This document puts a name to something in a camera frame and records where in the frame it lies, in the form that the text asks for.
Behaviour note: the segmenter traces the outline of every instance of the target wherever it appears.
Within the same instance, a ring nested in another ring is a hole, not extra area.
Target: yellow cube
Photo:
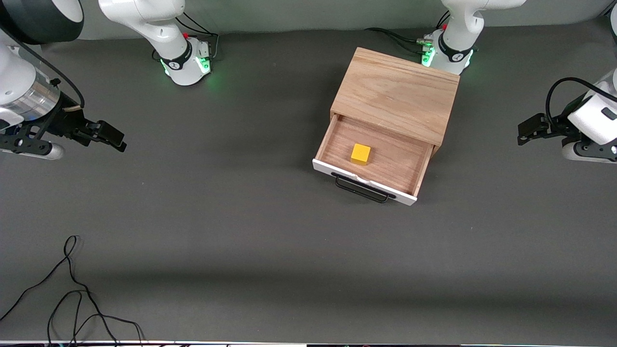
[[[369,146],[356,143],[354,145],[354,150],[351,152],[351,162],[358,165],[366,165],[369,153],[371,153],[371,148]]]

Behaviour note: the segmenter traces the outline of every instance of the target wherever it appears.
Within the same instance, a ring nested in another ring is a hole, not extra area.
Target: wooden box
[[[458,79],[356,49],[313,168],[336,177],[340,188],[367,198],[413,204],[430,158],[444,139]],[[350,161],[355,143],[371,147],[366,166]]]

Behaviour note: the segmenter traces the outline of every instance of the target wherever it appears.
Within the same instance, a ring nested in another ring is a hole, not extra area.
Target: gray table
[[[413,207],[339,190],[310,162],[354,49],[405,56],[384,35],[225,35],[187,88],[146,40],[48,47],[128,149],[60,140],[61,161],[0,159],[0,307],[79,234],[78,278],[151,340],[617,344],[617,167],[566,161],[558,139],[516,145],[555,80],[615,66],[608,21],[488,28],[478,44]],[[555,112],[582,92],[560,87]],[[2,338],[45,338],[66,271]],[[61,337],[72,318],[59,311]]]

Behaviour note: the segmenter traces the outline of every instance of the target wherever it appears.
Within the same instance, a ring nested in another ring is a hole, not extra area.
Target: gray wall
[[[96,0],[83,0],[84,40],[138,35],[102,14]],[[493,27],[552,25],[596,17],[612,0],[528,0],[510,10],[485,11]],[[366,27],[425,28],[445,8],[439,0],[186,0],[186,13],[210,31],[265,32]]]

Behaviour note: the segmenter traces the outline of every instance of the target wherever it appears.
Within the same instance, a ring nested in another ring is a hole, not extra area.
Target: black handle
[[[344,190],[346,190],[346,191],[350,191],[350,192],[352,192],[352,193],[354,193],[354,194],[358,194],[358,195],[360,195],[360,196],[362,196],[362,197],[364,197],[364,198],[366,198],[366,199],[376,201],[377,203],[383,204],[383,203],[385,203],[385,202],[386,202],[389,198],[396,198],[396,196],[394,196],[394,195],[392,195],[392,194],[389,194],[389,193],[386,193],[385,191],[382,191],[382,190],[379,190],[379,189],[373,188],[372,186],[370,186],[370,185],[366,185],[366,184],[364,184],[364,183],[362,183],[362,182],[358,182],[358,181],[352,180],[352,179],[347,178],[347,177],[345,177],[345,176],[343,176],[343,175],[339,175],[338,173],[334,173],[334,172],[333,172],[333,173],[332,173],[332,176],[336,177],[336,179],[334,180],[334,184],[335,184],[337,187],[339,187],[340,189],[344,189]],[[383,199],[379,199],[379,198],[377,198],[377,197],[375,197],[375,196],[371,196],[371,195],[369,195],[369,194],[366,194],[366,193],[365,193],[365,192],[363,192],[363,191],[357,190],[357,189],[352,188],[352,187],[350,187],[350,186],[344,186],[344,185],[342,185],[342,184],[339,182],[339,180],[340,180],[340,181],[343,181],[343,182],[346,182],[346,183],[349,183],[349,184],[351,184],[351,185],[354,185],[354,186],[360,187],[360,188],[362,188],[362,189],[364,189],[364,190],[366,190],[366,191],[369,191],[369,192],[371,192],[371,193],[373,193],[373,194],[375,194],[375,195],[377,195],[377,196],[382,196],[382,197],[383,197]]]

